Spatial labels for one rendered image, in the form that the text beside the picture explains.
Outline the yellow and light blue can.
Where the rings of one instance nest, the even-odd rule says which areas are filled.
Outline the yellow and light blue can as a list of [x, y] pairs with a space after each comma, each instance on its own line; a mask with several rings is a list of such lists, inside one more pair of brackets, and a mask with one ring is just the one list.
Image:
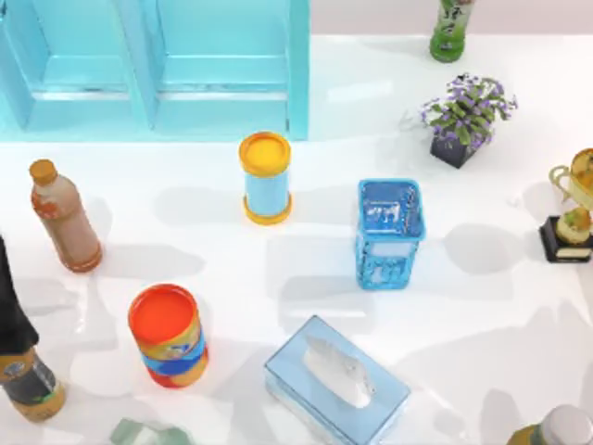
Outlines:
[[289, 192], [291, 147], [287, 140], [277, 133], [253, 133], [240, 144], [239, 159], [246, 175], [246, 216], [260, 225], [284, 221], [293, 203]]

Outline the blue square container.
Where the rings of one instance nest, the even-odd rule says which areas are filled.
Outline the blue square container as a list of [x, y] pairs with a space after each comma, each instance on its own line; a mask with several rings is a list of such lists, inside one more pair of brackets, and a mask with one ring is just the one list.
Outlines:
[[425, 238], [419, 185], [411, 179], [365, 179], [358, 186], [356, 278], [365, 290], [405, 288]]

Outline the blue tissue box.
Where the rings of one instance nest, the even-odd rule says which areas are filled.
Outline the blue tissue box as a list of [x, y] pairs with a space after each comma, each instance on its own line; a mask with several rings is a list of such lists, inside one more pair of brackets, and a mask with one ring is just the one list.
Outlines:
[[267, 390], [328, 445], [379, 445], [410, 387], [311, 316], [264, 364]]

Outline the light blue rack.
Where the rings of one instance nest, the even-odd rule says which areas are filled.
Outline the light blue rack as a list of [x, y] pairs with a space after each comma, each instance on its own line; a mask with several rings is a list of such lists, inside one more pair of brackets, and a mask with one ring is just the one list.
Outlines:
[[309, 132], [310, 0], [0, 0], [0, 141]]

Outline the orange and blue can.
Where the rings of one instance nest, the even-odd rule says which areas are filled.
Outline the orange and blue can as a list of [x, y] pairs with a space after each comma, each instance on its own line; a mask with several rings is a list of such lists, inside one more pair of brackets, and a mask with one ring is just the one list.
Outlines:
[[128, 325], [151, 378], [164, 388], [186, 388], [204, 374], [208, 346], [193, 295], [181, 286], [143, 290], [128, 311]]

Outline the purple flower plant pot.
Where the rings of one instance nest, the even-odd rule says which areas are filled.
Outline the purple flower plant pot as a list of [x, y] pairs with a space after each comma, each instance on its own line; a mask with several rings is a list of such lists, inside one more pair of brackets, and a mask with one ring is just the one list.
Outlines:
[[518, 100], [507, 96], [502, 83], [471, 73], [456, 76], [447, 84], [447, 95], [423, 104], [422, 123], [431, 129], [430, 153], [456, 169], [480, 148], [490, 144], [495, 121], [507, 121]]

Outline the brown bottle with orange cap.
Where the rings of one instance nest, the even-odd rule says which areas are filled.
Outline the brown bottle with orange cap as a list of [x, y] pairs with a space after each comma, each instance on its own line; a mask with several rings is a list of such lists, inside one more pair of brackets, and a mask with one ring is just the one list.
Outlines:
[[100, 240], [89, 222], [76, 185], [61, 175], [50, 159], [29, 168], [33, 180], [32, 208], [49, 234], [61, 263], [87, 273], [102, 260]]

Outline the green bottle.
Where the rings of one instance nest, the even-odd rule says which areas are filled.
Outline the green bottle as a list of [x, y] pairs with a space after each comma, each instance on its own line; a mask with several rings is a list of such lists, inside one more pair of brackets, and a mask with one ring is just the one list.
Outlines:
[[430, 54], [444, 63], [458, 60], [475, 0], [440, 0], [437, 22], [430, 40]]

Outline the pale green flat object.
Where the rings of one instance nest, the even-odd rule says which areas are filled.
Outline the pale green flat object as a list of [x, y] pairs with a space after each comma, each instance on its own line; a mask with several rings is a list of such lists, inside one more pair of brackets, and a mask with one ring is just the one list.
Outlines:
[[122, 418], [109, 436], [111, 445], [196, 445], [184, 430]]

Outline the gold trophy with black base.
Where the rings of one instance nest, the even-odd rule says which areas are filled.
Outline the gold trophy with black base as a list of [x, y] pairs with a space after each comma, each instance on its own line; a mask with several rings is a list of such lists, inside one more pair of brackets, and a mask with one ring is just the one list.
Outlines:
[[587, 263], [593, 257], [593, 148], [578, 152], [570, 166], [549, 171], [550, 182], [562, 201], [576, 206], [562, 215], [549, 216], [538, 229], [550, 263]]

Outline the black and amber bottle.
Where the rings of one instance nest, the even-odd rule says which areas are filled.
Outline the black and amber bottle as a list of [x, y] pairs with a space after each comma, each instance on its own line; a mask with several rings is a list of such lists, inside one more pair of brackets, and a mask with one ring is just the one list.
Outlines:
[[41, 423], [64, 406], [66, 391], [35, 347], [39, 335], [19, 304], [0, 236], [0, 388], [27, 420]]

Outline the yellow bottle with grey cap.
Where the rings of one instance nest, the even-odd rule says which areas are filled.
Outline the yellow bottle with grey cap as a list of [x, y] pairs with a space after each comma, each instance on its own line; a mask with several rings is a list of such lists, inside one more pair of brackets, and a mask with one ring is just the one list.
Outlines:
[[584, 410], [563, 404], [539, 423], [515, 431], [506, 445], [593, 445], [593, 420]]

